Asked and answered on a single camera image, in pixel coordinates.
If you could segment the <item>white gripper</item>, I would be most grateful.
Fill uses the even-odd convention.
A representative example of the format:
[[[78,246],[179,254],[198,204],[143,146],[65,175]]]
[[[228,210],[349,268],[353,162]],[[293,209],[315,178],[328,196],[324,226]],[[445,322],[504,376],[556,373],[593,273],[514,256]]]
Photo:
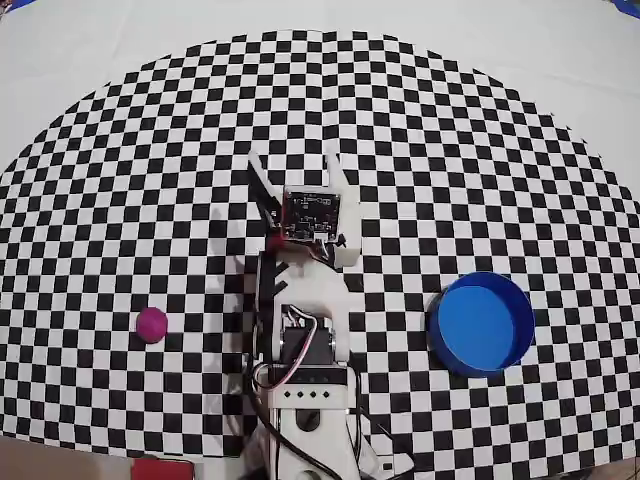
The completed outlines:
[[[358,188],[351,185],[334,152],[325,154],[330,186],[341,195],[338,235],[344,244],[334,244],[334,265],[355,266],[361,256],[361,208]],[[249,196],[255,202],[266,225],[268,237],[283,239],[282,203],[255,151],[248,153]]]

